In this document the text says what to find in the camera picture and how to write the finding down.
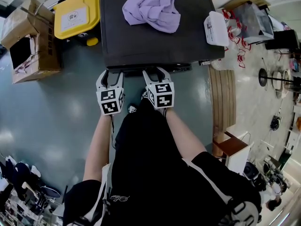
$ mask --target yellow bin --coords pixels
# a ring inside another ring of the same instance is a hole
[[[101,39],[100,0],[65,0],[54,6],[55,36],[92,46]]]

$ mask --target white container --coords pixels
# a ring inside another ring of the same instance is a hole
[[[211,11],[204,21],[207,43],[218,46],[228,46],[229,38],[224,16]]]

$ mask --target black t-shirt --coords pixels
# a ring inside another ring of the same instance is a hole
[[[253,202],[259,210],[260,195],[246,178],[228,170],[207,152],[200,153],[192,163],[224,194]],[[102,225],[207,226],[217,225],[226,213],[225,203],[209,182],[181,159],[159,112],[139,114],[138,110],[124,119],[116,137],[111,184]],[[64,226],[92,209],[100,187],[100,182],[89,180],[68,192]],[[101,212],[102,200],[97,207]]]

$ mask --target lavender towel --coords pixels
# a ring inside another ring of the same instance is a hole
[[[130,25],[148,23],[159,31],[174,33],[180,24],[174,0],[127,0],[122,11]]]

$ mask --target black and white marker cube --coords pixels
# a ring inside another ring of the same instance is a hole
[[[146,86],[148,98],[155,109],[174,106],[174,83],[157,83]]]
[[[96,92],[102,114],[111,115],[121,112],[124,102],[123,91],[123,88],[115,88]]]

